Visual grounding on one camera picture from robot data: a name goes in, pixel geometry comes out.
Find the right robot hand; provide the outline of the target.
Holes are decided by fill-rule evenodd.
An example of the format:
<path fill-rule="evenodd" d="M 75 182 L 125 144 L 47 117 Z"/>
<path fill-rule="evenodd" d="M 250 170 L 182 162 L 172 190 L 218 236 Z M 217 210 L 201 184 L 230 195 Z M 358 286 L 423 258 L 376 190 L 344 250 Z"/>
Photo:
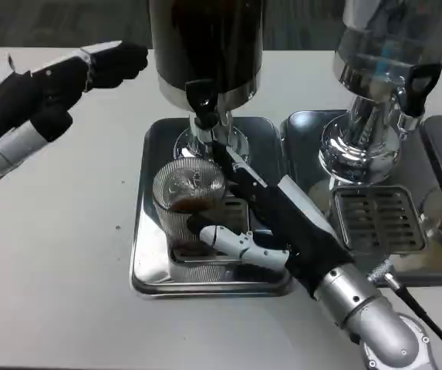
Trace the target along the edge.
<path fill-rule="evenodd" d="M 273 271 L 287 271 L 316 298 L 325 278 L 354 262 L 329 222 L 306 193 L 288 176 L 264 180 L 232 148 L 212 143 L 214 162 L 272 232 L 278 249 L 263 247 L 246 233 L 236 234 L 202 214 L 188 219 L 188 229 L 214 249 L 242 262 Z"/>

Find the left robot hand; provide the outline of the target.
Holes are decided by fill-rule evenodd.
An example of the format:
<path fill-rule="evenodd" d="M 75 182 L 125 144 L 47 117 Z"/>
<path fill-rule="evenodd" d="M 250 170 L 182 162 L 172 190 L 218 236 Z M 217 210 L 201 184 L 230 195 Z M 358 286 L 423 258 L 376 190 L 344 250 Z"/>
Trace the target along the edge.
<path fill-rule="evenodd" d="M 146 47 L 117 40 L 17 72 L 8 55 L 0 65 L 0 179 L 68 131 L 84 94 L 135 79 L 147 57 Z"/>

